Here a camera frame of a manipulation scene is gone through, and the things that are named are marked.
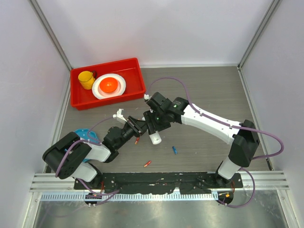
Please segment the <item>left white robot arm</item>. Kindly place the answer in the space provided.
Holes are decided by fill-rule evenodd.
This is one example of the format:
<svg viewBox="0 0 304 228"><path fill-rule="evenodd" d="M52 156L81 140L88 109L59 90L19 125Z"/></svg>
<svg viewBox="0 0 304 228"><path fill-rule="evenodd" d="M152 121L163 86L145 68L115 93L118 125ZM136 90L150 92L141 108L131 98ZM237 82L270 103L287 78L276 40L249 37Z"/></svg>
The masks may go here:
<svg viewBox="0 0 304 228"><path fill-rule="evenodd" d="M42 159L61 180L73 177L95 190L102 182L102 174L89 161L112 162L123 145L132 137L140 137L147 129L144 120L129 116L123 128L111 127L102 142L86 140L70 132L48 148Z"/></svg>

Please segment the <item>white remote control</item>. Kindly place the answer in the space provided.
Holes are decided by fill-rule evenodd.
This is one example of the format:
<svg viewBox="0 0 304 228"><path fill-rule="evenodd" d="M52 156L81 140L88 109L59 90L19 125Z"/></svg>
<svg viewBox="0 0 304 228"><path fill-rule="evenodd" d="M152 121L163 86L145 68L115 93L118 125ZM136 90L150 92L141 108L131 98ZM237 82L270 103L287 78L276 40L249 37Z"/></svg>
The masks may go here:
<svg viewBox="0 0 304 228"><path fill-rule="evenodd" d="M153 134L150 134L149 138L150 138L153 145L158 145L162 142L162 139L161 139L160 134L159 134L158 131L156 131Z"/></svg>

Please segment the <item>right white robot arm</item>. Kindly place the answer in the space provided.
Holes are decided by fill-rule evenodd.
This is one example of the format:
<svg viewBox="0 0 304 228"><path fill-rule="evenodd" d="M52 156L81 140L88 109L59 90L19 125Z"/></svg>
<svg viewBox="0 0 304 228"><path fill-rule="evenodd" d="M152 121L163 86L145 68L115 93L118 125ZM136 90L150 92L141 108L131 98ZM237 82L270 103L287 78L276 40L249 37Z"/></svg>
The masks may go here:
<svg viewBox="0 0 304 228"><path fill-rule="evenodd" d="M260 144L253 122L230 121L206 112L181 97L170 101L159 92L152 96L144 95L144 100L150 110L143 114L143 120L147 123L154 145L161 143L161 131L170 128L171 123L179 123L201 129L231 146L227 158L216 170L214 181L217 186L228 186L241 167L250 165Z"/></svg>

